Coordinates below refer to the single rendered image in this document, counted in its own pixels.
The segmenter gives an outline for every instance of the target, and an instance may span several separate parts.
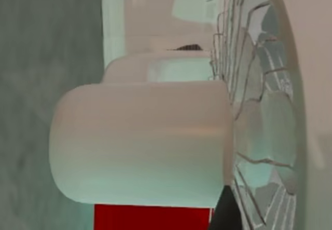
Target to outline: black object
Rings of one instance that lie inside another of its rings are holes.
[[[208,230],[243,230],[241,212],[230,186],[224,186]]]
[[[192,44],[176,48],[176,51],[203,51],[200,45]]]

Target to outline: red object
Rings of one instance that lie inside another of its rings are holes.
[[[94,230],[207,230],[209,209],[96,205]]]

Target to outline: gray background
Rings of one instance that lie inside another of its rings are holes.
[[[103,73],[101,0],[0,0],[0,230],[92,230],[48,162],[54,106]]]

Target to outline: white container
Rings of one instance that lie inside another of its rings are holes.
[[[60,101],[50,163],[75,201],[211,208],[231,164],[225,147],[232,115],[223,82],[89,85]]]

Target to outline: red panel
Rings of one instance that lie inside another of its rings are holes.
[[[96,205],[94,230],[206,230],[209,209]]]

